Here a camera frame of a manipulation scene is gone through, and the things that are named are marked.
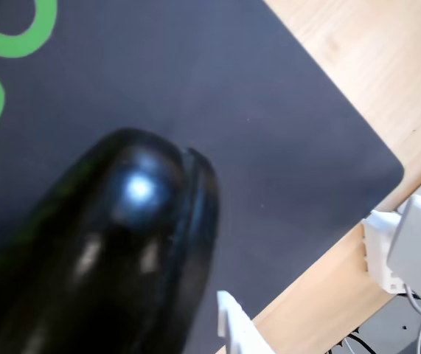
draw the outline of white plastic clip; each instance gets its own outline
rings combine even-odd
[[[369,276],[390,294],[404,293],[403,281],[387,266],[387,256],[401,216],[396,212],[377,212],[362,220]]]
[[[218,291],[217,302],[218,336],[225,338],[226,354],[275,354],[232,295]]]

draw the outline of black glossy object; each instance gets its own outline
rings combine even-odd
[[[180,353],[217,222],[202,155],[107,136],[0,250],[0,353]]]

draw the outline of white bracket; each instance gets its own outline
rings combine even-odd
[[[226,354],[275,354],[232,295],[218,291],[217,303],[217,332],[225,339]]]

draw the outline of light wood surface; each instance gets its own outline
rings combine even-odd
[[[403,163],[392,210],[421,184],[421,0],[266,0]],[[322,354],[389,300],[357,225],[254,322],[278,354]]]

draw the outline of black mouse pad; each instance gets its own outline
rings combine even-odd
[[[400,182],[399,161],[262,0],[58,0],[52,19],[55,5],[37,0],[35,17],[32,0],[0,0],[0,32],[37,21],[18,45],[0,35],[0,242],[117,128],[196,148],[222,209],[189,353],[223,343],[216,290],[255,316]]]

